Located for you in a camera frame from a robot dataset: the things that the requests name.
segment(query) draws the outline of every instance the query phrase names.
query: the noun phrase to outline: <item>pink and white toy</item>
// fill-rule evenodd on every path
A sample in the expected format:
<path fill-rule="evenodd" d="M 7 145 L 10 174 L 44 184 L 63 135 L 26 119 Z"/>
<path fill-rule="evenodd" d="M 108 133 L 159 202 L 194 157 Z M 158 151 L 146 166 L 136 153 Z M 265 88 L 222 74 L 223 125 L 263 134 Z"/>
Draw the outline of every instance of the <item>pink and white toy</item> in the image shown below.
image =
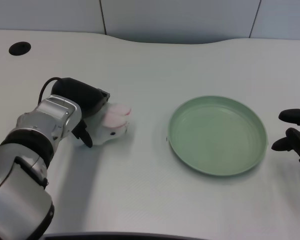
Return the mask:
<path fill-rule="evenodd" d="M 95 115 L 84 119 L 93 145 L 102 145 L 127 132 L 131 108 L 119 103 L 106 103 Z"/>

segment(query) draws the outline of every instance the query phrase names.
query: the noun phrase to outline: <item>white table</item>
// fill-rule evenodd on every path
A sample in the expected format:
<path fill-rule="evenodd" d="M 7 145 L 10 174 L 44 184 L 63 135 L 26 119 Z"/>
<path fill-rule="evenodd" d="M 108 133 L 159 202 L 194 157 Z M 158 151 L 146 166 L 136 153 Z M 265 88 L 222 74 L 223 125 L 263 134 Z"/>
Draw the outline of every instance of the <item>white table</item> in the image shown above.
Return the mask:
<path fill-rule="evenodd" d="M 20 41 L 32 45 L 30 52 L 10 55 L 9 47 Z M 300 240 L 299 158 L 270 149 L 292 127 L 278 120 L 280 111 L 300 108 L 300 41 L 176 45 L 0 30 L 0 143 L 56 76 L 109 92 L 110 102 L 132 107 L 132 122 L 128 135 L 101 147 L 61 142 L 48 169 L 56 210 L 47 233 Z M 174 156 L 166 141 L 168 120 L 178 105 L 202 95 L 236 99 L 262 119 L 269 147 L 254 170 L 210 177 Z"/>

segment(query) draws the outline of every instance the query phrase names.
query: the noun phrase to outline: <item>green plate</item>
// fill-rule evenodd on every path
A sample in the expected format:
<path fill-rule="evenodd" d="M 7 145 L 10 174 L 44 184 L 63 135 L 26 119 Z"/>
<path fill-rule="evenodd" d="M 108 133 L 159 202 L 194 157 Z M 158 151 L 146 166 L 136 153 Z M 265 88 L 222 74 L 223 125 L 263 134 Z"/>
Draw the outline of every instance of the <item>green plate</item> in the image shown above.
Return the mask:
<path fill-rule="evenodd" d="M 215 176 L 251 169 L 264 158 L 268 145 L 260 118 L 221 96 L 197 97 L 179 106 L 170 119 L 168 138 L 182 161 Z"/>

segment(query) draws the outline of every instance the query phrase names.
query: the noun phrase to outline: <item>white wall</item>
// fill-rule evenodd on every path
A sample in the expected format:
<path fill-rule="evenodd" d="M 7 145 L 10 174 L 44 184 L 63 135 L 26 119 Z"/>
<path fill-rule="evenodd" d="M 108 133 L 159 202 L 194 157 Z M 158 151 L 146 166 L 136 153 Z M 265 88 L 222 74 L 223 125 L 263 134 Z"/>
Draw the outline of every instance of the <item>white wall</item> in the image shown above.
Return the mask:
<path fill-rule="evenodd" d="M 106 32 L 148 43 L 248 38 L 259 0 L 102 0 Z"/>
<path fill-rule="evenodd" d="M 101 3 L 107 34 L 130 41 L 196 44 L 250 33 L 252 38 L 300 40 L 300 0 Z M 0 0 L 0 29 L 105 33 L 99 0 Z"/>
<path fill-rule="evenodd" d="M 300 40 L 300 0 L 262 0 L 251 37 Z"/>
<path fill-rule="evenodd" d="M 104 34 L 99 0 L 0 0 L 0 29 Z"/>

